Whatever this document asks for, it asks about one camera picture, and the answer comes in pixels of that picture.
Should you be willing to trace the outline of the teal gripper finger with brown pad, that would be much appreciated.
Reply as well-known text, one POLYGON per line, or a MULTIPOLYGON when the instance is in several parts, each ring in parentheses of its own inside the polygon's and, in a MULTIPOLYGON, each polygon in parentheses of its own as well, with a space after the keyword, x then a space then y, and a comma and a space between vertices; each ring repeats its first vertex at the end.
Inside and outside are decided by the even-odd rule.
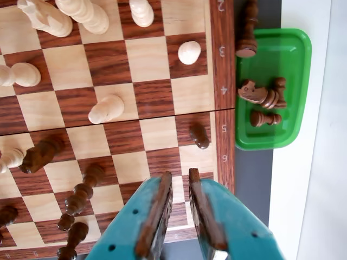
POLYGON ((189 170, 192 218, 204 259, 284 259, 269 228, 227 188, 189 170))
POLYGON ((172 174, 144 181, 87 259, 160 259, 172 212, 172 174))

